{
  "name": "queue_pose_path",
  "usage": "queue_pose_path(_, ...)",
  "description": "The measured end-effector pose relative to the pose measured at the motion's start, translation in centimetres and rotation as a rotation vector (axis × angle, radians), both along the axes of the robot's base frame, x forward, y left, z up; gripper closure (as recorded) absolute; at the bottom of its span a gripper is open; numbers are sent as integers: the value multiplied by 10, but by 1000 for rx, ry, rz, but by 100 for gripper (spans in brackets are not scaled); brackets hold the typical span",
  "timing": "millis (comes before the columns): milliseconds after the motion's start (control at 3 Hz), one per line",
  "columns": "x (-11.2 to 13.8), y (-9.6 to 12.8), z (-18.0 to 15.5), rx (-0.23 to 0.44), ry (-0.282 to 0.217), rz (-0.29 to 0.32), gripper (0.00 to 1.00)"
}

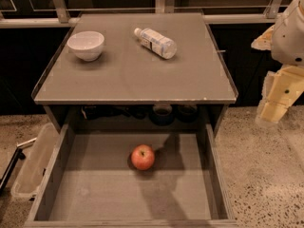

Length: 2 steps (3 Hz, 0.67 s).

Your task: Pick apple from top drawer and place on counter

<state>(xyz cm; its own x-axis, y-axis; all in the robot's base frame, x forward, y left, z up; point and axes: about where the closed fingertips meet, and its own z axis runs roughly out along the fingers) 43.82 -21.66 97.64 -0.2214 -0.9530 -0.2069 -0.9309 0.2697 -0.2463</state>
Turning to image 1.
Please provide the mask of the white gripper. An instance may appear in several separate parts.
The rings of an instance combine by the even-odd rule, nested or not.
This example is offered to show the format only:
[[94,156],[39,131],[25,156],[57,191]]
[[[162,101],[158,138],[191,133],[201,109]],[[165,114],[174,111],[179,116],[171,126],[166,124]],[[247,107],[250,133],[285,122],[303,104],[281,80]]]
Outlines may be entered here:
[[251,48],[270,50],[284,64],[277,72],[267,72],[256,110],[257,124],[278,124],[304,93],[304,0],[293,0]]

